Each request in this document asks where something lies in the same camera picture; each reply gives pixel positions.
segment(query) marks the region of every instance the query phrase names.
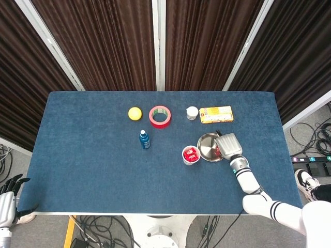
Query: paper cup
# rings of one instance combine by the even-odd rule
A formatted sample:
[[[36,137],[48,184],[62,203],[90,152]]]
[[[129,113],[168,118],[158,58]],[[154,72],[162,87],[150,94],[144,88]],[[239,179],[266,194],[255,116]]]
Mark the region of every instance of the paper cup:
[[[191,106],[186,109],[186,116],[189,120],[195,120],[199,114],[197,107]]]
[[[185,152],[186,150],[191,149],[192,147],[193,147],[194,149],[197,150],[198,160],[196,160],[196,161],[194,161],[194,162],[189,162],[189,161],[187,161],[187,160],[185,159],[185,157],[184,157],[184,152]],[[197,162],[200,160],[201,155],[200,155],[200,151],[199,151],[199,149],[198,149],[196,146],[187,146],[187,147],[185,147],[185,148],[182,150],[182,157],[183,157],[183,162],[184,162],[184,164],[186,164],[186,165],[192,165],[192,164],[194,164],[194,163],[197,163]]]

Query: red tape roll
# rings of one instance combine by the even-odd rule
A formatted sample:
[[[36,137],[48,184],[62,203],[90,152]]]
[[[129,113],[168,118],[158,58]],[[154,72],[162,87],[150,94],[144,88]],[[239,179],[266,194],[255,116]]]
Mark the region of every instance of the red tape roll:
[[[154,115],[159,114],[159,113],[165,114],[167,116],[165,121],[158,122],[153,119]],[[152,126],[155,128],[160,128],[160,129],[166,128],[170,124],[170,119],[171,119],[170,110],[165,106],[155,106],[149,112],[149,120],[150,120]]]

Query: white container lid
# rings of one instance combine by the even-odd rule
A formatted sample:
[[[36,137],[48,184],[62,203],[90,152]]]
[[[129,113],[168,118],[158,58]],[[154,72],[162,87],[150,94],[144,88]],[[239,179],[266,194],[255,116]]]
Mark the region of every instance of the white container lid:
[[[186,113],[189,115],[189,116],[197,116],[198,113],[199,113],[199,110],[197,107],[194,107],[194,106],[191,106],[191,107],[188,107],[186,109]]]

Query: blue bottle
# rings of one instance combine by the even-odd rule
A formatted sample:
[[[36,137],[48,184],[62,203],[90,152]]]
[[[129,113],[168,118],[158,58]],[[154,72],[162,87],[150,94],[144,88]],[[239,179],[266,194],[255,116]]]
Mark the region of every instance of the blue bottle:
[[[140,131],[139,139],[143,149],[148,149],[151,146],[151,141],[149,140],[148,134],[145,130]]]

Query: white shoe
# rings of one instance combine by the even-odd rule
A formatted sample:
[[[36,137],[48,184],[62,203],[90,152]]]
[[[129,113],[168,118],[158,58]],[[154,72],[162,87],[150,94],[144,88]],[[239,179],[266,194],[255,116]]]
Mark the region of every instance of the white shoe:
[[[307,200],[310,202],[317,200],[311,191],[321,185],[319,181],[310,176],[304,169],[298,169],[294,175],[297,187],[305,195]]]
[[[35,217],[36,217],[36,215],[33,214],[33,213],[27,214],[27,215],[25,215],[25,216],[22,216],[22,217],[17,221],[16,224],[18,225],[18,224],[29,223],[30,221],[33,221]]]

